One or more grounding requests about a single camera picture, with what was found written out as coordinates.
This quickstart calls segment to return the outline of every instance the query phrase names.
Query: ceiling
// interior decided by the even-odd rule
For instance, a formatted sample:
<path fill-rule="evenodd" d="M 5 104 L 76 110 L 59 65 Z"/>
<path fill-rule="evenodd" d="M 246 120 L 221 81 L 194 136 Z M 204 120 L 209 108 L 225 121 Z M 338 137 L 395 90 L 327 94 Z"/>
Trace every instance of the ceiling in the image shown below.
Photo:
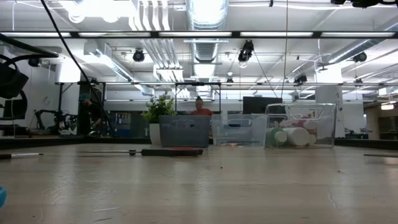
<path fill-rule="evenodd" d="M 39 1 L 25 1 L 24 3 L 22 1 L 16 4 L 14 1 L 0 2 L 0 31 L 54 31 Z M 289 0 L 290 7 L 288 8 L 285 6 L 286 1 L 275 1 L 274 7 L 268 7 L 268 4 L 269 1 L 230 0 L 226 30 L 283 31 L 287 28 L 287 30 L 305 31 L 372 31 L 397 15 L 396 7 L 350 9 L 347 4 L 342 9 L 334 9 L 328 8 L 333 5 L 323 0 Z M 51 1 L 48 5 L 50 7 L 61 6 L 56 1 Z M 169 23 L 172 30 L 187 30 L 184 5 L 185 1 L 169 1 Z M 53 9 L 52 13 L 61 31 L 131 30 L 127 17 L 122 17 L 115 23 L 107 23 L 100 17 L 91 17 L 79 24 L 74 24 L 69 21 L 66 10 Z M 31 43 L 29 39 L 21 39 L 21 41 Z M 265 81 L 264 73 L 268 79 L 272 79 L 272 82 L 279 82 L 282 81 L 284 74 L 288 75 L 305 60 L 309 60 L 319 53 L 321 55 L 332 54 L 355 40 L 322 39 L 319 43 L 320 49 L 318 49 L 317 39 L 289 39 L 287 41 L 285 39 L 255 39 L 253 43 L 256 54 L 251 57 L 246 68 L 239 68 L 235 57 L 244 41 L 244 39 L 229 39 L 228 43 L 221 44 L 218 62 L 222 64 L 216 66 L 213 81 L 224 82 L 227 73 L 232 72 L 236 82 L 239 80 L 241 82 Z M 106 42 L 113 49 L 113 58 L 130 70 L 135 77 L 140 81 L 153 81 L 154 64 L 150 57 L 146 55 L 146 59 L 141 63 L 136 63 L 132 59 L 135 49 L 142 48 L 138 39 L 107 39 Z M 34 43 L 41 46 L 50 45 L 45 39 L 35 39 Z M 60 41 L 54 41 L 51 44 L 62 47 Z M 183 76 L 188 79 L 194 75 L 192 65 L 190 65 L 192 62 L 190 45 L 184 44 L 182 39 L 175 39 L 174 46 L 184 69 Z M 397 46 L 398 40 L 386 40 L 365 51 L 368 61 L 363 65 L 344 62 L 342 65 L 343 80 L 351 81 L 355 75 L 376 72 L 395 64 L 398 52 L 391 54 L 388 52 L 393 51 Z M 76 51 L 73 53 L 85 64 L 85 69 L 99 79 L 116 81 L 117 76 L 110 69 L 91 60 L 92 58 L 82 55 L 78 52 L 79 48 L 82 48 L 81 45 L 76 44 Z M 122 52 L 127 53 L 125 57 L 122 56 Z M 372 60 L 384 54 L 386 54 L 385 57 Z M 366 81 L 382 82 L 394 77 L 398 78 L 398 73 L 395 70 Z M 309 75 L 308 81 L 313 80 L 313 75 Z"/>

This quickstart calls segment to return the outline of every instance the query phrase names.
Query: green plant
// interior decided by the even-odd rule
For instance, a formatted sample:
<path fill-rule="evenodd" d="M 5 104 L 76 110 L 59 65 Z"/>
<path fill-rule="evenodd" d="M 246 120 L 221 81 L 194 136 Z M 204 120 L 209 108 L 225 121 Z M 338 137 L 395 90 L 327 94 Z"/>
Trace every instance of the green plant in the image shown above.
<path fill-rule="evenodd" d="M 150 103 L 146 103 L 148 112 L 144 113 L 142 116 L 150 124 L 159 124 L 160 115 L 176 115 L 177 113 L 173 110 L 174 98 L 170 101 L 166 101 L 167 91 L 159 97 L 156 101 L 154 96 L 150 98 Z"/>

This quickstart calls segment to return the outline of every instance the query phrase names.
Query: screwdriver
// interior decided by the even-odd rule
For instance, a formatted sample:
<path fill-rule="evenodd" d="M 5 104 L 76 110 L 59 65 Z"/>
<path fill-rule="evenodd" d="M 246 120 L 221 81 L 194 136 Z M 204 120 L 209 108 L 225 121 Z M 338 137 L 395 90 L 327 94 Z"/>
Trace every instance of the screwdriver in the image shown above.
<path fill-rule="evenodd" d="M 136 150 L 126 151 L 81 151 L 85 153 L 128 153 L 130 156 L 135 156 L 137 153 L 141 153 L 142 156 L 199 156 L 203 154 L 202 149 L 191 149 L 191 150 L 170 150 L 170 149 L 142 149 L 141 152 Z"/>
<path fill-rule="evenodd" d="M 19 157 L 43 156 L 42 153 L 0 154 L 0 159 L 15 159 Z"/>

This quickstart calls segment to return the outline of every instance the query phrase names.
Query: clear plastic bin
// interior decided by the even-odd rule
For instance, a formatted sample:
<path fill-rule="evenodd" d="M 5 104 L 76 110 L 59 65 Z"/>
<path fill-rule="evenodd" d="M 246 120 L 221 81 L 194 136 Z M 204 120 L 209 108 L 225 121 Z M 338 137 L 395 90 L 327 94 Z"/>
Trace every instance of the clear plastic bin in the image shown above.
<path fill-rule="evenodd" d="M 267 147 L 335 145 L 336 104 L 279 103 L 268 105 Z"/>
<path fill-rule="evenodd" d="M 265 114 L 214 114 L 211 116 L 215 146 L 265 147 Z"/>
<path fill-rule="evenodd" d="M 208 147 L 210 116 L 159 116 L 163 147 Z"/>

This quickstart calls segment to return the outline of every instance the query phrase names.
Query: potted plant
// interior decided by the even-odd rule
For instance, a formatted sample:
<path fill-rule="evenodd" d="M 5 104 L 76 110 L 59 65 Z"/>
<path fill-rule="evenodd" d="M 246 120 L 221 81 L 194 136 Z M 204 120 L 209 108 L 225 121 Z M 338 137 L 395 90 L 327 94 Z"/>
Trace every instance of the potted plant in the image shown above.
<path fill-rule="evenodd" d="M 174 98 L 166 101 L 166 95 L 167 91 L 158 100 L 155 100 L 153 96 L 149 103 L 146 103 L 148 112 L 143 114 L 143 117 L 149 122 L 149 136 L 153 145 L 160 145 L 159 116 L 177 114 L 173 110 Z"/>

